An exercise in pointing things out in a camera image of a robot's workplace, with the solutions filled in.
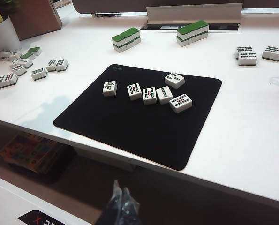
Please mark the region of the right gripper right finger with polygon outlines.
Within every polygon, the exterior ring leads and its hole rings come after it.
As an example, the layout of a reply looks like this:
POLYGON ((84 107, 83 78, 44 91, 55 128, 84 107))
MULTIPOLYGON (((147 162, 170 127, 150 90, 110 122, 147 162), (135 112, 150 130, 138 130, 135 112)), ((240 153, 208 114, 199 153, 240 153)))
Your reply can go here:
POLYGON ((139 207, 140 204, 130 195, 127 187, 123 189, 121 225, 139 225, 139 207))

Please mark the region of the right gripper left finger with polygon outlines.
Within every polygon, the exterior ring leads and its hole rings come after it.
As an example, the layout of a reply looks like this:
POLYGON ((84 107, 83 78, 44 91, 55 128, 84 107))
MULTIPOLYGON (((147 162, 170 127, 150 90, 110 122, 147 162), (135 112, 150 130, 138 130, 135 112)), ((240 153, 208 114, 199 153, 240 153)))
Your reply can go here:
POLYGON ((122 225, 122 189, 119 185, 118 180, 115 180, 113 183, 113 194, 107 205, 109 210, 110 221, 112 225, 122 225))

